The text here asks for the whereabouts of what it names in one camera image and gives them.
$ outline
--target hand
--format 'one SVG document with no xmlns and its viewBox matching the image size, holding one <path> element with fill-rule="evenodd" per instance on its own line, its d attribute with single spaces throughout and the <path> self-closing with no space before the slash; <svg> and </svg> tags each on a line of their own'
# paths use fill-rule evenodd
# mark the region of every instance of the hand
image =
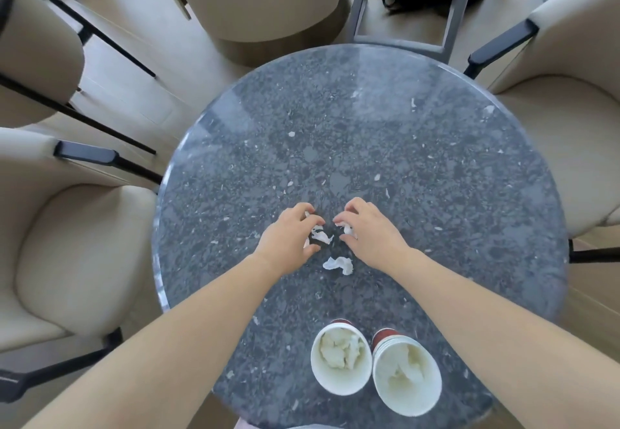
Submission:
<svg viewBox="0 0 620 429">
<path fill-rule="evenodd" d="M 356 197 L 346 204 L 345 211 L 334 218 L 334 223 L 339 222 L 351 225 L 357 236 L 340 235 L 353 254 L 388 275 L 395 273 L 412 251 L 394 224 L 362 198 Z"/>
<path fill-rule="evenodd" d="M 321 250 L 319 245 L 304 247 L 312 228 L 325 224 L 318 215 L 306 217 L 306 211 L 312 214 L 314 207 L 304 202 L 283 211 L 278 220 L 263 232 L 252 254 L 267 262 L 278 278 L 296 271 L 310 256 Z"/>
</svg>

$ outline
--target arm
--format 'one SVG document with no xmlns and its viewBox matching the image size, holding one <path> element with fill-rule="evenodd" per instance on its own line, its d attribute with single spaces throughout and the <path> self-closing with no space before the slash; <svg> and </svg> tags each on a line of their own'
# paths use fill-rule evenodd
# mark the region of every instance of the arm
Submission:
<svg viewBox="0 0 620 429">
<path fill-rule="evenodd" d="M 314 208 L 285 210 L 253 254 L 121 345 L 24 429 L 187 427 L 268 290 L 320 249 L 303 247 L 324 224 L 305 211 Z"/>
<path fill-rule="evenodd" d="M 620 364 L 558 326 L 446 269 L 356 198 L 335 222 L 354 254 L 402 285 L 454 350 L 526 428 L 620 425 Z"/>
</svg>

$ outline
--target granite tabletop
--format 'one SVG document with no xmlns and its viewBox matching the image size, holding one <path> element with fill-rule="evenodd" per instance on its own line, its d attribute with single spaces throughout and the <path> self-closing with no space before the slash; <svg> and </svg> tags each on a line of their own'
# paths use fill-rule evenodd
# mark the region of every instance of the granite tabletop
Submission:
<svg viewBox="0 0 620 429">
<path fill-rule="evenodd" d="M 517 120 L 452 68 L 355 44 L 254 70 L 190 128 L 159 192 L 152 246 L 162 307 L 251 253 L 284 208 L 309 201 L 331 219 L 354 196 L 374 202 L 409 245 L 442 265 L 547 319 L 559 310 L 568 257 L 562 208 Z M 335 243 L 267 294 L 214 393 L 273 429 L 455 428 L 488 412 L 492 394 L 399 284 L 356 258 L 350 276 L 322 269 L 330 249 L 345 249 Z M 426 347 L 443 378 L 435 408 L 399 416 L 372 380 L 348 397 L 325 391 L 309 355 L 335 318 L 368 340 L 394 327 Z"/>
</svg>

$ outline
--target black armrest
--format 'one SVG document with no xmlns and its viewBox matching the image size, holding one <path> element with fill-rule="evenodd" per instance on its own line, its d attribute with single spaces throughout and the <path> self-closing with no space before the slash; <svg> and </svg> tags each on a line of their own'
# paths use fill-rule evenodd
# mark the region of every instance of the black armrest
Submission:
<svg viewBox="0 0 620 429">
<path fill-rule="evenodd" d="M 126 160 L 117 151 L 109 148 L 93 147 L 83 143 L 67 142 L 60 140 L 54 148 L 56 158 L 67 160 L 85 161 L 96 165 L 114 166 L 120 170 L 148 179 L 156 184 L 161 184 L 162 176 L 148 170 L 133 161 Z"/>
<path fill-rule="evenodd" d="M 495 62 L 498 58 L 506 55 L 510 50 L 518 47 L 523 42 L 527 42 L 538 32 L 538 26 L 529 19 L 521 21 L 517 25 L 509 28 L 492 41 L 484 44 L 469 56 L 469 66 L 464 74 L 472 80 L 488 65 Z"/>
</svg>

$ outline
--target red paper cup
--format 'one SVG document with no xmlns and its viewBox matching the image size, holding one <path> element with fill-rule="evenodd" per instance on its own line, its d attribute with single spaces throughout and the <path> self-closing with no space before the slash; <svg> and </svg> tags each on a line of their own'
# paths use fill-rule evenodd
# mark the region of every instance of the red paper cup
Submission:
<svg viewBox="0 0 620 429">
<path fill-rule="evenodd" d="M 321 354 L 320 347 L 323 334 L 336 328 L 351 331 L 357 335 L 363 343 L 360 356 L 357 358 L 352 370 L 330 367 Z M 314 378 L 317 379 L 317 382 L 319 382 L 325 390 L 334 395 L 352 395 L 361 390 L 368 380 L 370 380 L 370 376 L 373 372 L 373 354 L 370 351 L 368 341 L 361 331 L 353 326 L 349 320 L 339 318 L 333 320 L 316 335 L 312 350 L 310 351 L 310 365 Z"/>
<path fill-rule="evenodd" d="M 407 361 L 420 365 L 423 381 L 413 383 L 401 372 L 391 375 L 395 367 L 396 346 L 407 346 Z M 429 412 L 441 395 L 441 373 L 433 356 L 415 339 L 392 328 L 378 330 L 372 340 L 373 381 L 381 400 L 392 411 L 408 417 Z"/>
</svg>

